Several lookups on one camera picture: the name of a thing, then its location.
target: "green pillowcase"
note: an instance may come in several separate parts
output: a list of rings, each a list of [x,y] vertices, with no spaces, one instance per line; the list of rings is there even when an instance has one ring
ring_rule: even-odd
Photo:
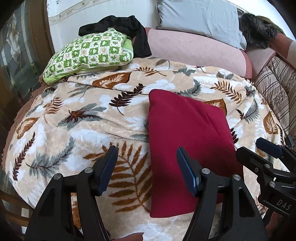
[[[123,33],[106,32],[79,37],[55,53],[43,72],[47,84],[80,70],[101,70],[126,65],[133,59],[131,41]]]

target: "light blue pillow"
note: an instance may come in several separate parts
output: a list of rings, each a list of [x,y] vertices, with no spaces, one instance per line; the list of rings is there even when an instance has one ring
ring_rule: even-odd
[[[163,30],[203,35],[245,50],[246,39],[239,29],[237,8],[224,0],[158,0]]]

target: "floral blanket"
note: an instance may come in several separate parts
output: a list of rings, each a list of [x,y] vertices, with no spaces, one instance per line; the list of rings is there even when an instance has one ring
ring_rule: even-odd
[[[5,163],[19,195],[35,207],[55,173],[77,174],[115,145],[117,164],[107,191],[97,198],[111,238],[145,232],[144,240],[182,240],[192,213],[158,219],[149,216],[152,172],[147,115],[152,89],[220,107],[236,148],[245,146],[268,158],[256,149],[257,138],[284,143],[278,120],[248,80],[216,67],[135,58],[111,71],[62,79],[35,99],[13,136]],[[284,168],[279,160],[271,161],[276,168]],[[247,169],[244,178],[257,201],[256,178]],[[81,228],[75,194],[72,203],[75,224]],[[220,207],[211,236],[217,230]]]

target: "folded red blanket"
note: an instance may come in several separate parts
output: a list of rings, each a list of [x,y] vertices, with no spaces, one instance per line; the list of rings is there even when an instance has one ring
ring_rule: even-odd
[[[190,213],[198,202],[187,190],[176,160],[180,146],[216,175],[243,176],[243,167],[236,160],[233,139],[220,108],[164,90],[152,90],[149,102],[151,217]],[[217,203],[222,200],[218,195]]]

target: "black fur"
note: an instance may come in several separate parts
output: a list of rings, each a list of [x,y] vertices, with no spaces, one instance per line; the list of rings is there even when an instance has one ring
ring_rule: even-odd
[[[271,24],[251,13],[244,13],[240,21],[242,33],[251,46],[266,49],[268,41],[277,36],[278,31]]]

